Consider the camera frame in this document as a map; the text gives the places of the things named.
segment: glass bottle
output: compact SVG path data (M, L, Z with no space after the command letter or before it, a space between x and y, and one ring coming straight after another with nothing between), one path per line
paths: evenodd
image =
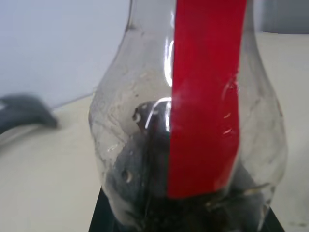
M259 231L284 173L253 0L210 2L132 0L96 91L89 124L121 231Z

